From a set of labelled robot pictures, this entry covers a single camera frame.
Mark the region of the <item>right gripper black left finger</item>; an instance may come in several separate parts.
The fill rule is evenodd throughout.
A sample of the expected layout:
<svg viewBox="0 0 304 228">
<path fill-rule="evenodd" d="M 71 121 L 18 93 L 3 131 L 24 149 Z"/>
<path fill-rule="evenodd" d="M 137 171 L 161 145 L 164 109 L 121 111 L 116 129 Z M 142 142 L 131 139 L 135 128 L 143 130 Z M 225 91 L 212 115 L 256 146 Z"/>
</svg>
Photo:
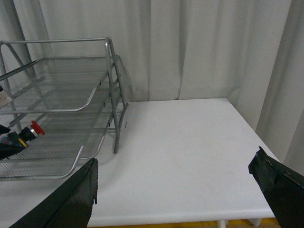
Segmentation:
<svg viewBox="0 0 304 228">
<path fill-rule="evenodd" d="M 90 159 L 12 228 L 86 228 L 97 203 L 98 160 Z"/>
</svg>

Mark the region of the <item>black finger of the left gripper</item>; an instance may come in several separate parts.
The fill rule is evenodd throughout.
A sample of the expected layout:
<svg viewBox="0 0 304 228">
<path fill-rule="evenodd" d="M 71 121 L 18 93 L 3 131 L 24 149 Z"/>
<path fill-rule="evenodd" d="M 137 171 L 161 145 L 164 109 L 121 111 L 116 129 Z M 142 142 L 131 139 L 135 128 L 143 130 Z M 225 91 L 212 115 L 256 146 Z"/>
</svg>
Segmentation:
<svg viewBox="0 0 304 228">
<path fill-rule="evenodd" d="M 10 156 L 16 155 L 24 150 L 24 146 L 21 144 L 0 144 L 0 159 L 6 159 Z"/>
<path fill-rule="evenodd" d="M 10 132 L 10 128 L 5 127 L 5 126 L 0 124 L 0 134 L 7 134 L 9 132 Z"/>
</svg>

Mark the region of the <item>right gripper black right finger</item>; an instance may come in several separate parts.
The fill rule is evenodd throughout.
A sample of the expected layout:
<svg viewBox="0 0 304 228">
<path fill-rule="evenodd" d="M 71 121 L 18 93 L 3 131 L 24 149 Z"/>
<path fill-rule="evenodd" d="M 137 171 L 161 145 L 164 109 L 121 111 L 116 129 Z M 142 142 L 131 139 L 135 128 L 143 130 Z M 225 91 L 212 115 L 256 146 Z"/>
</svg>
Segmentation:
<svg viewBox="0 0 304 228">
<path fill-rule="evenodd" d="M 262 147 L 248 165 L 282 228 L 304 226 L 304 177 L 268 156 Z"/>
</svg>

